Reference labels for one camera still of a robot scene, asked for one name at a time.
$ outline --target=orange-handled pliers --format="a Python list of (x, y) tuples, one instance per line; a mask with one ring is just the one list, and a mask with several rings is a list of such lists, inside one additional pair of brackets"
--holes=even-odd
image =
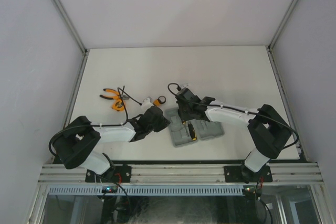
[[(114, 89), (103, 89), (105, 92), (113, 93), (114, 95), (101, 94), (100, 97), (107, 100), (115, 100), (114, 104), (111, 106), (114, 110), (123, 111), (125, 108), (119, 96), (119, 92)], [(122, 100), (127, 100), (129, 97), (127, 95), (122, 95)]]

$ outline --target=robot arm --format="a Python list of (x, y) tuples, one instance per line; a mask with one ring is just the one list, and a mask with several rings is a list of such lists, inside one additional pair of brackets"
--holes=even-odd
[(178, 90), (174, 95), (182, 122), (197, 119), (248, 128), (256, 147), (241, 166), (246, 181), (250, 181), (270, 159), (277, 158), (292, 135), (291, 128), (270, 105), (247, 109), (226, 105), (211, 97), (201, 100), (188, 88)]
[(113, 164), (107, 155), (93, 151), (97, 144), (135, 142), (169, 125), (160, 108), (149, 102), (144, 102), (141, 108), (143, 114), (120, 126), (99, 125), (80, 116), (50, 140), (49, 149), (51, 145), (54, 147), (66, 169), (80, 166), (103, 174)]

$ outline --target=white table surface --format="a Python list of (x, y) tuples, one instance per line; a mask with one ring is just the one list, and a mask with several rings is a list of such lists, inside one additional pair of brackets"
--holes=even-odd
[[(99, 97), (103, 88), (122, 87), (135, 99), (164, 95), (166, 109), (177, 107), (167, 84), (188, 83), (200, 98), (214, 97), (226, 104), (260, 108), (272, 105), (287, 121), (285, 108), (264, 46), (156, 47), (91, 49), (71, 120), (85, 115), (99, 123), (119, 123), (124, 112), (110, 108), (113, 101)], [(140, 106), (126, 101), (130, 118)], [(168, 128), (134, 142), (97, 145), (112, 160), (186, 161), (245, 159), (254, 148), (246, 129), (223, 124), (224, 136), (174, 147)], [(278, 159), (298, 159), (295, 146), (283, 150)]]

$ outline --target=gray container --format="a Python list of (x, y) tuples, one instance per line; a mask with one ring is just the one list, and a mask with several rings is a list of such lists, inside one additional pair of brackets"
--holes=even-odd
[[(165, 111), (166, 118), (170, 121), (168, 129), (175, 147), (196, 143), (198, 140), (210, 140), (224, 135), (221, 123), (206, 122), (203, 120), (190, 120), (186, 124), (182, 124), (177, 111), (178, 108)], [(188, 123), (190, 122), (194, 126), (197, 140), (193, 140), (190, 137), (188, 129)]]

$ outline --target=black mounting bracket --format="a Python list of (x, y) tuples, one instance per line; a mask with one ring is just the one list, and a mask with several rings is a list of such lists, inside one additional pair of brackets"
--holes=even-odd
[(96, 174), (93, 171), (87, 170), (85, 182), (108, 183), (109, 181), (112, 181), (116, 183), (129, 183), (131, 181), (132, 176), (132, 167), (128, 165), (116, 166), (115, 169), (108, 170), (107, 172), (105, 172), (100, 176), (103, 178), (96, 176)]
[[(246, 183), (241, 173), (242, 169), (239, 165), (224, 166), (225, 182), (227, 183)], [(271, 168), (265, 165), (260, 172), (256, 173), (249, 182), (258, 182), (260, 177), (264, 178), (264, 182), (273, 182)]]

